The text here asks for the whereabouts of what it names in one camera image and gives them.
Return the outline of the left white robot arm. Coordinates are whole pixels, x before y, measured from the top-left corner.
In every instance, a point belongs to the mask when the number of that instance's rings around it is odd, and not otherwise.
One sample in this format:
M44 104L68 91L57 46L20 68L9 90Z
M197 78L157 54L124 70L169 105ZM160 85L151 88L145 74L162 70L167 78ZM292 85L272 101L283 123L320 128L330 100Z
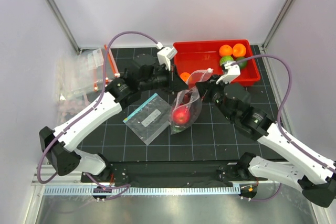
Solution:
M55 129L46 126L39 131L44 158L59 176L78 170L106 182L112 173L108 160L101 154L78 150L78 145L104 121L140 100L142 92L162 89L172 93L186 88L173 64L158 63L150 55L137 56L120 77L113 79L100 96L76 116Z

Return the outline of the pink-dotted zip bag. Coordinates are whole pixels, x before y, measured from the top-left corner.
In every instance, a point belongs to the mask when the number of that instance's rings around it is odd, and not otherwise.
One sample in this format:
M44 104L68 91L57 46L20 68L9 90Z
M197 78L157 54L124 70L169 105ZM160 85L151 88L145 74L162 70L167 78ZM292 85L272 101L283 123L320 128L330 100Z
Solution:
M169 115L169 124L175 124L172 121L172 113L176 108L179 107L187 107L190 111L190 120L188 123L184 124L183 126L187 126L188 128L198 119L201 110L202 110L202 96L199 93L199 90L196 87L197 82L204 82L207 81L213 74L212 68L207 68L203 70L196 70L191 73L191 76L186 83L188 89L180 91L175 100L172 103L170 115Z

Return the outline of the red apple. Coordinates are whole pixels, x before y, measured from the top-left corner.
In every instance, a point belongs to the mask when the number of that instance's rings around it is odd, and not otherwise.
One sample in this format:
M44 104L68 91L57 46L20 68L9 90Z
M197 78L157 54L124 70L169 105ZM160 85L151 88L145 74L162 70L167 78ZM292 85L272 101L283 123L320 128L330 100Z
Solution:
M172 113L172 121L178 125L184 125L190 120L190 111L187 107L176 108Z

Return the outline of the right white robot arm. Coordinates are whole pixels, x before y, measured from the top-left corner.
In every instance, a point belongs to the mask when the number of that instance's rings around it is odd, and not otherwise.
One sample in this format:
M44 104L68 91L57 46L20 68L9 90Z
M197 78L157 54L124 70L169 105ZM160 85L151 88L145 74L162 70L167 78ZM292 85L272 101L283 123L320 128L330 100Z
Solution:
M291 163L271 162L245 152L236 164L239 178L275 180L303 194L313 204L327 208L335 200L335 162L316 153L250 104L250 93L239 83L217 83L217 77L196 84L205 101L213 102L238 132L258 142Z

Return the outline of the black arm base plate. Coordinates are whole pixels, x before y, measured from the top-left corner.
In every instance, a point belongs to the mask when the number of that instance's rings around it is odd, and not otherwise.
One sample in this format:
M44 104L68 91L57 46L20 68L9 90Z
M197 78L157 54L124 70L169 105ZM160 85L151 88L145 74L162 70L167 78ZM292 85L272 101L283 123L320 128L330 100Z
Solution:
M247 170L233 161L161 161L112 162L111 171L102 182L111 178L118 184L133 187L183 187L190 184L254 180Z

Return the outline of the pink dragon fruit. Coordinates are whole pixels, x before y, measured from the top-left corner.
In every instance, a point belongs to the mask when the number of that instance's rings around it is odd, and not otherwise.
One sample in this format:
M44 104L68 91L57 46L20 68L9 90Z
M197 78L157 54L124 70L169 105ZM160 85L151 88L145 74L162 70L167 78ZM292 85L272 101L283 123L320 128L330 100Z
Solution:
M184 130L186 130L188 127L187 126L183 126L183 125L170 125L170 134L174 135L174 134L178 134L183 132Z

